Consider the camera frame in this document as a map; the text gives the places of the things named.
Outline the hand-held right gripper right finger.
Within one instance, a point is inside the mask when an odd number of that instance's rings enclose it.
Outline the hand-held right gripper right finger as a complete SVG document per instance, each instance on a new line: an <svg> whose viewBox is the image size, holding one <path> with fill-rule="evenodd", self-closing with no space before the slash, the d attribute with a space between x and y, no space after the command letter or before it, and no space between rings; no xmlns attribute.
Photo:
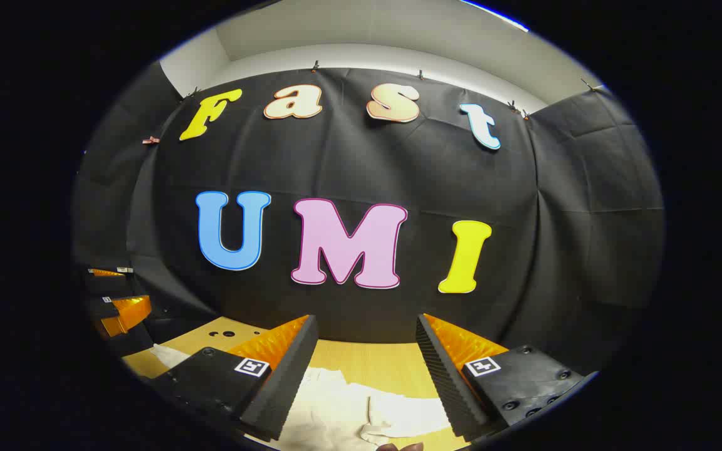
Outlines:
<svg viewBox="0 0 722 451"><path fill-rule="evenodd" d="M585 377L536 346L505 348L430 314L416 343L453 434L478 440L538 416Z"/></svg>

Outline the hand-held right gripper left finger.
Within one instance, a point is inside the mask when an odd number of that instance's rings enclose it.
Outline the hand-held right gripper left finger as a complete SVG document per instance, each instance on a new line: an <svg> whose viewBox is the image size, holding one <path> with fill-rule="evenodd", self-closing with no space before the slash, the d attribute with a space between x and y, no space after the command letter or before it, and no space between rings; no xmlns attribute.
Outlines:
<svg viewBox="0 0 722 451"><path fill-rule="evenodd" d="M317 339L315 315L303 315L229 351L205 346L147 383L219 433L277 440Z"/></svg>

